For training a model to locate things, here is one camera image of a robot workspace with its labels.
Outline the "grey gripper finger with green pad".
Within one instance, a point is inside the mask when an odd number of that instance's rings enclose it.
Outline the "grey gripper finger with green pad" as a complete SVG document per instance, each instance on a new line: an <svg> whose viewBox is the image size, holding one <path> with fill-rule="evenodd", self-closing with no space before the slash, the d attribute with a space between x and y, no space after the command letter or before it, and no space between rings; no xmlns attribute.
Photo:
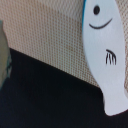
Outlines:
<svg viewBox="0 0 128 128"><path fill-rule="evenodd" d="M4 81L10 77L12 70L11 53L6 34L3 29L3 21L0 20L0 89Z"/></svg>

